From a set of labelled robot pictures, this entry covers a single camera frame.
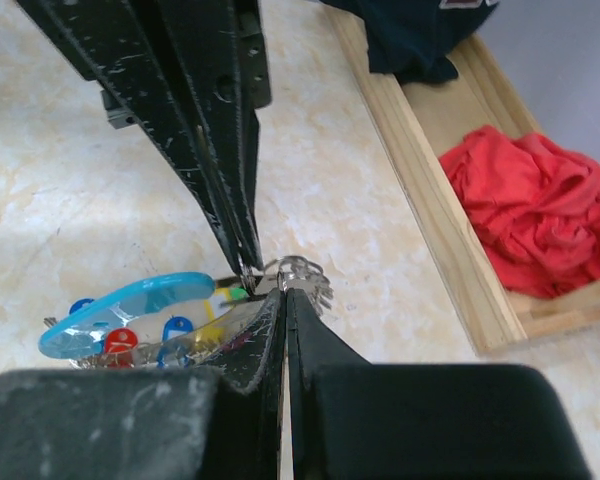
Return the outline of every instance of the clothing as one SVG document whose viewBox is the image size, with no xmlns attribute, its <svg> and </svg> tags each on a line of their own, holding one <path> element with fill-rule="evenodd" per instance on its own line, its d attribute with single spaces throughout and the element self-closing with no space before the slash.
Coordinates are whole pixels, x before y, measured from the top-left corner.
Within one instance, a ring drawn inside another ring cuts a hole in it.
<svg viewBox="0 0 600 480">
<path fill-rule="evenodd" d="M 322 0 L 364 20 L 369 70 L 395 73 L 401 84 L 458 78 L 445 58 L 495 9 L 482 0 Z"/>
<path fill-rule="evenodd" d="M 440 162 L 505 288 L 551 298 L 600 278 L 594 160 L 483 127 Z"/>
</svg>

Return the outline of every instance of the gray wall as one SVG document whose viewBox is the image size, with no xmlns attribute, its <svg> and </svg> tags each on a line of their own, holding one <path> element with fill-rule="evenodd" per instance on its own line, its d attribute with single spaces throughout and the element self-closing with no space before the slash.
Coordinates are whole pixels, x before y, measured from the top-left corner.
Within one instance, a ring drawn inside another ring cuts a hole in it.
<svg viewBox="0 0 600 480">
<path fill-rule="evenodd" d="M 600 163 L 600 0 L 501 0 L 480 34 L 547 135 Z"/>
</svg>

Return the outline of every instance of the red cloth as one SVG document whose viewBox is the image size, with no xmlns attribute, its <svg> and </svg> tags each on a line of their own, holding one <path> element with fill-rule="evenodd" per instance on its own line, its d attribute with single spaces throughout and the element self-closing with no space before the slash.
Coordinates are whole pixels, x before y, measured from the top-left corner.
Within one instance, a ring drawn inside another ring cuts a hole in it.
<svg viewBox="0 0 600 480">
<path fill-rule="evenodd" d="M 600 165 L 478 129 L 441 159 L 502 284 L 551 298 L 600 278 Z"/>
</svg>

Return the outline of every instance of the dark blue cloth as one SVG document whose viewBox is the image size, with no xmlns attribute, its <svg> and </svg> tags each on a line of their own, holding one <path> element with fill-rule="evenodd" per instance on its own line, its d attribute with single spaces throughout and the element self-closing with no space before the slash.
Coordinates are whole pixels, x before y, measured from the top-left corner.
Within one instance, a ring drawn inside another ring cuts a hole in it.
<svg viewBox="0 0 600 480">
<path fill-rule="evenodd" d="M 440 0 L 321 1 L 364 20 L 369 70 L 394 73 L 401 84 L 437 84 L 458 78 L 445 55 L 496 8 L 482 2 L 475 8 L 442 9 Z"/>
</svg>

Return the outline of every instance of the wooden frame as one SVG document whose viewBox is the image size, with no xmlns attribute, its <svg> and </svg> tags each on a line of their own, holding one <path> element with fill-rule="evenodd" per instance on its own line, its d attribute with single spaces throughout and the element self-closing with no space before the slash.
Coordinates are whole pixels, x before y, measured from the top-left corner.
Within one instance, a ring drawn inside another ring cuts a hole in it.
<svg viewBox="0 0 600 480">
<path fill-rule="evenodd" d="M 599 322 L 600 281 L 550 301 L 506 291 L 438 162 L 485 124 L 511 137 L 540 131 L 482 42 L 472 37 L 451 54 L 458 80 L 401 87 L 393 75 L 369 73 L 362 22 L 325 9 L 474 348 L 485 353 Z"/>
</svg>

